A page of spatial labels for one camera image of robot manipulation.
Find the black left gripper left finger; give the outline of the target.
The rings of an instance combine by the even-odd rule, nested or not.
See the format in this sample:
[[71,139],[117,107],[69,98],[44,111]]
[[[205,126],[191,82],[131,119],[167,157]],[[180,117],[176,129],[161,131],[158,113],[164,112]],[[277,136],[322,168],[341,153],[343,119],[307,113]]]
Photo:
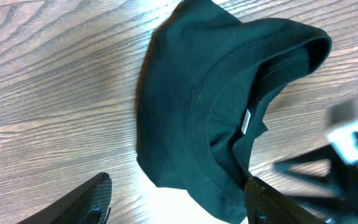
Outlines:
[[19,224],[106,224],[111,194],[112,180],[101,172]]

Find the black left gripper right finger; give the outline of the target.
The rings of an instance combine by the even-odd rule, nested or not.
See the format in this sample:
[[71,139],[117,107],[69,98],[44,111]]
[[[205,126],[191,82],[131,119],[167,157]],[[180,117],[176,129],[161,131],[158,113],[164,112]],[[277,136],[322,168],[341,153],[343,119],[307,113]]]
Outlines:
[[325,224],[258,177],[244,187],[249,224]]

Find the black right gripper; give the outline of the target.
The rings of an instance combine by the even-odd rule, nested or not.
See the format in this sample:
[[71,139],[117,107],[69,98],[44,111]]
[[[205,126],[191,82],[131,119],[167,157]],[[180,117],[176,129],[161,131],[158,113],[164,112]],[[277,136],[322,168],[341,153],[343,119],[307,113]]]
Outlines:
[[[339,156],[345,168],[341,174],[346,179],[344,199],[349,209],[349,217],[345,222],[358,223],[358,100],[351,99],[334,105],[329,110],[329,117],[328,141],[331,145],[276,161],[273,168],[285,172],[294,165],[325,159],[335,164]],[[289,197],[299,205],[319,210],[327,215],[347,212],[345,201],[339,198],[301,195],[289,195]]]

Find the black t-shirt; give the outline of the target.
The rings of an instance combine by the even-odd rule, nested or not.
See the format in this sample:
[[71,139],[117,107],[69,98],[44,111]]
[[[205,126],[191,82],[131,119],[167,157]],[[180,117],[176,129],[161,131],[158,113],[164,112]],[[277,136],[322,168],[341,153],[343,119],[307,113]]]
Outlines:
[[250,153],[269,103],[317,70],[331,45],[317,27],[243,23],[212,1],[181,2],[150,43],[137,112],[141,169],[215,218],[242,222]]

